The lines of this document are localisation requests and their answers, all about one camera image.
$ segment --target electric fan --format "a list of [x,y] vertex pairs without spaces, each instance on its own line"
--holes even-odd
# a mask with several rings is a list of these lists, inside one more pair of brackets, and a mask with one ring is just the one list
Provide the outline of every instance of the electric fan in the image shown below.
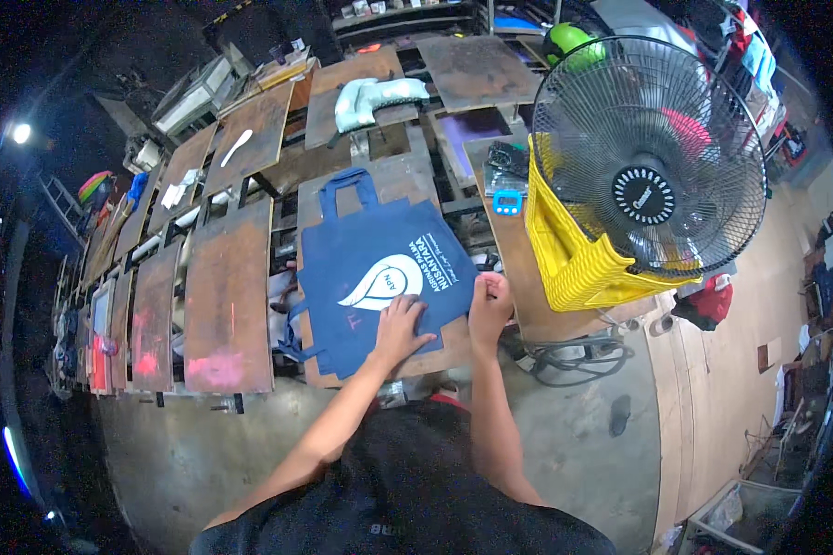
[[536,95],[533,164],[590,241],[675,281],[733,260],[766,203],[743,99],[695,55],[646,37],[570,50]]

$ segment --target person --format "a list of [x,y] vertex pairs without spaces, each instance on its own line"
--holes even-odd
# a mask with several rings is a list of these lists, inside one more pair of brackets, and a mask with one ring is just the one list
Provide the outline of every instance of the person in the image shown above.
[[380,386],[434,339],[415,337],[425,304],[397,296],[377,344],[299,443],[190,553],[614,553],[598,530],[546,504],[525,478],[497,341],[509,283],[475,280],[469,312],[472,403],[449,397],[376,409]]

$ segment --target black shirt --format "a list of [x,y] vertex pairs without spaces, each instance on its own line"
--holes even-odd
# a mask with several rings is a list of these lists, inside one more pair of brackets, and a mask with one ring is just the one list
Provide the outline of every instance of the black shirt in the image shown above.
[[513,501],[472,469],[469,414],[367,416],[317,482],[198,535],[190,553],[614,553],[578,518]]

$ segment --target green helmet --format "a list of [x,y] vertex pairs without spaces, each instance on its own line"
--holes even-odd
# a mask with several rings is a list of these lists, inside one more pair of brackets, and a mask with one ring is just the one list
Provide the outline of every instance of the green helmet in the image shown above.
[[[574,27],[570,23],[559,23],[546,33],[546,38],[543,41],[543,53],[549,63],[556,64],[570,50],[574,50],[591,40],[592,37],[587,35],[583,29]],[[567,69],[582,69],[599,60],[604,60],[604,58],[605,47],[597,43],[571,56],[567,61]]]

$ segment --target blue timer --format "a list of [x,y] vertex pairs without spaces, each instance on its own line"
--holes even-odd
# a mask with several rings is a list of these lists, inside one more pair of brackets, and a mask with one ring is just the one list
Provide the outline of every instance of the blue timer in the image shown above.
[[494,193],[494,212],[501,216],[518,216],[522,213],[522,193],[503,189]]

